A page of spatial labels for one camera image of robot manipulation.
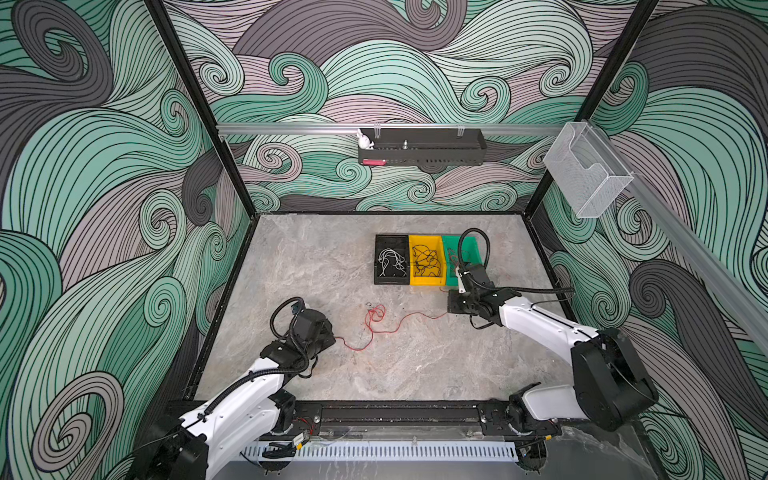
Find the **black tray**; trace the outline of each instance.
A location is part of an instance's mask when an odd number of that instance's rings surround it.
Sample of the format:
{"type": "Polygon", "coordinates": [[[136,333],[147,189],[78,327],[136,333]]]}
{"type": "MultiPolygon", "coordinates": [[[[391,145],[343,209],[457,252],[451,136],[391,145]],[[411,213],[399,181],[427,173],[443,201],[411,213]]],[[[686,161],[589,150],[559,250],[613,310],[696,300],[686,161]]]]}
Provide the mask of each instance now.
{"type": "Polygon", "coordinates": [[[455,128],[383,128],[376,138],[372,128],[361,131],[373,142],[372,150],[358,147],[358,162],[386,160],[388,165],[480,165],[488,146],[479,128],[467,128],[461,137],[455,128]],[[408,148],[403,142],[408,141],[408,148]]]}
{"type": "Polygon", "coordinates": [[[376,246],[373,253],[373,284],[374,285],[410,285],[411,257],[409,255],[408,235],[376,235],[376,246]],[[385,269],[379,262],[382,251],[391,248],[403,258],[405,272],[395,267],[395,258],[385,261],[385,269]]]}

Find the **black frame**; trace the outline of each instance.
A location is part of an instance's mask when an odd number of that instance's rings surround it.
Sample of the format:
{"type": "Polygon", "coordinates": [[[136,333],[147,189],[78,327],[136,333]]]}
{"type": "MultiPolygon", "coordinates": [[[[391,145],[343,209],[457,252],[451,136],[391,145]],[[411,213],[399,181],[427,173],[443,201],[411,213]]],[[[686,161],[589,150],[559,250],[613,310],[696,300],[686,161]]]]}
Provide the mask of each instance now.
{"type": "MultiPolygon", "coordinates": [[[[632,48],[637,38],[640,37],[640,33],[650,19],[651,14],[654,13],[658,2],[659,0],[640,0],[637,3],[637,6],[632,11],[632,15],[627,20],[627,24],[624,26],[624,30],[621,31],[621,35],[616,39],[611,54],[608,55],[608,60],[606,60],[605,65],[600,70],[597,80],[594,81],[592,88],[589,89],[589,93],[584,99],[584,103],[581,104],[581,108],[576,114],[574,121],[589,120],[598,109],[603,96],[608,92],[608,88],[614,83],[614,78],[616,78],[621,67],[627,61],[627,57],[632,52],[632,48]]],[[[546,171],[528,205],[525,206],[525,216],[527,218],[533,217],[536,213],[536,210],[541,205],[541,201],[544,200],[544,195],[549,191],[552,181],[552,176],[549,171],[546,171]]]]}
{"type": "MultiPolygon", "coordinates": [[[[611,86],[614,78],[619,73],[621,67],[624,65],[628,55],[630,54],[632,48],[634,47],[635,41],[637,40],[640,33],[642,32],[643,27],[645,26],[646,22],[650,18],[658,2],[659,0],[639,0],[639,2],[637,3],[637,6],[632,12],[631,17],[629,18],[627,24],[625,25],[624,30],[621,32],[621,35],[619,36],[619,38],[616,40],[616,43],[614,44],[614,48],[611,51],[605,66],[602,68],[600,74],[598,75],[598,79],[592,85],[592,88],[590,89],[587,97],[584,100],[584,103],[581,106],[581,109],[576,115],[576,118],[574,119],[575,121],[587,120],[592,116],[595,110],[597,110],[598,105],[600,104],[603,96],[607,92],[608,88],[611,86]]],[[[217,306],[214,320],[211,323],[210,329],[208,331],[208,335],[206,336],[206,339],[203,344],[203,348],[200,351],[200,354],[198,355],[193,372],[189,378],[187,388],[185,389],[186,393],[184,394],[184,398],[182,400],[171,401],[167,406],[168,412],[172,412],[174,415],[180,415],[181,413],[189,411],[190,409],[193,409],[197,405],[202,403],[200,401],[193,400],[193,398],[194,398],[195,392],[197,391],[197,387],[200,383],[200,378],[202,377],[205,365],[210,355],[210,351],[213,348],[214,341],[216,339],[216,335],[220,327],[221,319],[223,318],[224,312],[226,311],[226,308],[227,308],[227,304],[229,303],[229,298],[232,294],[232,289],[234,287],[235,282],[237,281],[237,277],[239,276],[240,269],[243,266],[246,253],[250,247],[251,240],[253,239],[253,235],[256,231],[259,215],[256,212],[256,208],[250,199],[250,195],[248,194],[245,183],[243,182],[242,178],[240,177],[237,171],[237,164],[232,156],[232,153],[229,147],[223,142],[222,138],[218,134],[216,118],[214,117],[214,114],[210,109],[210,106],[205,100],[205,96],[203,94],[202,88],[200,87],[197,77],[194,74],[194,71],[192,69],[191,63],[189,62],[189,59],[182,47],[181,41],[178,38],[178,35],[174,29],[174,26],[170,20],[170,16],[168,15],[168,12],[165,8],[163,0],[144,0],[144,3],[147,6],[148,11],[150,12],[150,15],[154,21],[154,24],[160,33],[160,36],[163,39],[163,42],[168,50],[168,54],[170,55],[171,60],[176,66],[176,69],[179,72],[181,80],[184,83],[184,86],[190,95],[190,99],[192,100],[193,106],[197,110],[197,113],[200,115],[200,119],[203,122],[206,132],[210,136],[214,149],[218,153],[218,156],[224,168],[227,170],[227,174],[229,175],[230,180],[234,185],[235,191],[237,192],[237,195],[240,198],[240,201],[243,203],[243,206],[248,214],[248,217],[250,218],[250,225],[248,226],[248,231],[243,240],[243,244],[240,246],[240,251],[238,252],[234,267],[232,269],[232,272],[230,273],[229,279],[227,280],[227,284],[224,287],[224,292],[219,302],[219,305],[217,306]]],[[[541,245],[541,241],[539,240],[539,237],[531,222],[532,216],[535,214],[536,210],[541,205],[544,195],[547,193],[549,187],[551,186],[551,183],[552,183],[552,176],[549,174],[549,172],[545,172],[543,178],[541,179],[541,181],[539,182],[539,185],[536,188],[536,191],[533,193],[530,200],[528,201],[525,207],[525,210],[507,210],[507,211],[498,211],[498,212],[477,212],[477,211],[348,212],[348,211],[332,211],[332,210],[324,211],[323,210],[323,211],[307,211],[307,212],[277,211],[271,214],[302,213],[302,214],[319,214],[319,215],[323,215],[323,214],[332,214],[332,215],[340,215],[340,214],[352,214],[352,215],[360,215],[360,214],[509,215],[509,214],[512,214],[512,215],[515,215],[517,214],[517,215],[522,215],[523,221],[525,223],[525,227],[528,230],[528,234],[531,237],[531,241],[533,242],[536,248],[536,251],[541,259],[541,262],[544,265],[544,268],[545,268],[545,271],[547,272],[549,280],[551,281],[552,286],[557,287],[557,286],[560,286],[560,282],[554,273],[554,269],[552,268],[552,265],[549,263],[549,259],[546,255],[546,252],[544,251],[544,248],[541,245]]],[[[563,307],[563,311],[566,317],[576,321],[575,315],[570,306],[570,303],[565,299],[564,295],[560,294],[558,295],[558,298],[561,301],[560,303],[563,307]]],[[[304,412],[317,411],[319,412],[319,415],[322,415],[323,410],[344,412],[346,407],[349,407],[349,411],[352,411],[352,410],[365,411],[367,409],[367,412],[368,412],[368,416],[366,417],[367,419],[360,419],[360,418],[357,418],[357,419],[347,418],[347,420],[337,419],[338,421],[335,422],[335,424],[337,425],[346,425],[346,426],[353,426],[353,425],[381,426],[381,425],[393,425],[393,424],[411,425],[411,426],[414,426],[414,425],[460,425],[460,426],[468,426],[468,427],[479,427],[480,429],[482,429],[484,425],[487,426],[486,425],[487,422],[483,421],[484,416],[482,415],[482,407],[487,405],[495,405],[493,404],[493,402],[500,402],[503,404],[503,402],[495,401],[495,400],[490,400],[490,401],[485,400],[485,401],[477,401],[477,402],[471,402],[471,401],[470,402],[464,402],[464,401],[460,401],[460,402],[431,402],[431,401],[430,402],[401,402],[401,401],[297,402],[296,407],[297,407],[297,410],[300,409],[301,411],[304,411],[304,412]],[[411,409],[412,412],[415,412],[416,410],[418,410],[420,417],[418,418],[407,417],[407,416],[404,417],[402,414],[408,411],[408,409],[411,409]]],[[[661,463],[659,462],[656,452],[653,446],[650,444],[650,439],[647,437],[647,435],[645,435],[644,430],[641,427],[638,427],[639,425],[640,425],[639,422],[633,422],[633,426],[637,431],[638,438],[640,439],[644,449],[646,450],[646,453],[648,454],[649,459],[651,460],[652,466],[654,467],[654,471],[656,471],[657,475],[659,475],[659,478],[666,478],[667,477],[666,472],[664,471],[663,467],[661,467],[661,463]]]]}

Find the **white cable tray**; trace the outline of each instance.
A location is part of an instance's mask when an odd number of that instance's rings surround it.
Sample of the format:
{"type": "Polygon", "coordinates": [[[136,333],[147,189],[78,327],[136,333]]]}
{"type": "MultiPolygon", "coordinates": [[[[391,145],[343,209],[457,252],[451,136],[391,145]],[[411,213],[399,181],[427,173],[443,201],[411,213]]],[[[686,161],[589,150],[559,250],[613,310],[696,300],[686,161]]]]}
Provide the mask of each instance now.
{"type": "Polygon", "coordinates": [[[577,218],[597,218],[632,181],[621,156],[603,132],[568,122],[544,163],[577,218]]]}
{"type": "MultiPolygon", "coordinates": [[[[243,454],[251,461],[269,462],[261,455],[273,449],[269,442],[253,442],[243,454]]],[[[238,455],[235,460],[245,459],[238,455]]],[[[296,456],[285,458],[292,462],[517,462],[512,442],[485,441],[346,441],[313,440],[296,456]]]]}

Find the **red wire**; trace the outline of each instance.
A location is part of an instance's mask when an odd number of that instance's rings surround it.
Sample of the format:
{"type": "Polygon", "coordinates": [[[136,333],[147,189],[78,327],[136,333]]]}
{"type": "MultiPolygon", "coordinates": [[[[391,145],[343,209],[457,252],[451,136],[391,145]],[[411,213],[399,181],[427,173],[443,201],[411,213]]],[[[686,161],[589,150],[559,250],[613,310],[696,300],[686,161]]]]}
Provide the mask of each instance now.
{"type": "Polygon", "coordinates": [[[443,316],[448,315],[448,312],[445,312],[445,313],[443,313],[440,316],[429,316],[426,313],[413,312],[413,313],[409,313],[408,315],[405,315],[403,318],[401,318],[400,322],[397,324],[397,328],[395,328],[394,330],[374,330],[373,328],[371,328],[371,323],[381,322],[382,320],[384,320],[384,315],[386,315],[386,307],[381,305],[381,304],[379,304],[377,306],[374,306],[373,308],[368,310],[368,313],[366,313],[365,324],[366,324],[366,328],[371,332],[371,339],[368,340],[368,343],[366,343],[362,348],[356,348],[356,347],[353,347],[353,346],[349,346],[343,336],[335,336],[333,338],[341,340],[342,342],[344,342],[344,346],[346,348],[348,348],[348,349],[350,349],[350,350],[352,350],[354,352],[362,352],[363,350],[367,349],[368,345],[370,345],[373,342],[374,334],[376,334],[376,333],[395,333],[395,332],[397,332],[398,330],[400,330],[400,326],[402,325],[402,322],[406,318],[410,317],[411,315],[421,315],[421,316],[427,317],[428,319],[437,320],[439,318],[442,318],[443,316]]]}
{"type": "Polygon", "coordinates": [[[309,423],[309,422],[307,422],[307,420],[306,420],[306,419],[303,419],[303,418],[301,418],[301,417],[297,417],[297,418],[298,418],[299,420],[301,420],[302,422],[306,423],[306,426],[308,426],[308,427],[310,428],[310,435],[312,435],[312,430],[314,429],[314,427],[312,426],[312,424],[311,424],[311,423],[309,423]]]}

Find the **yellow tray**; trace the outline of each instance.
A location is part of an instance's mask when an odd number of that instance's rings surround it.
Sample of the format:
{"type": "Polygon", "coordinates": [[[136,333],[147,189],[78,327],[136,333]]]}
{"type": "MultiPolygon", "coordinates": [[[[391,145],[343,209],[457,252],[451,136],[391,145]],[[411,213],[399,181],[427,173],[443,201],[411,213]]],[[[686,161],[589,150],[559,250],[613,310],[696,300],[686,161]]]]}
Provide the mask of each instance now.
{"type": "Polygon", "coordinates": [[[408,235],[408,244],[411,252],[411,285],[445,285],[448,270],[445,266],[442,237],[408,235]],[[426,263],[433,263],[435,266],[420,268],[426,263]]]}

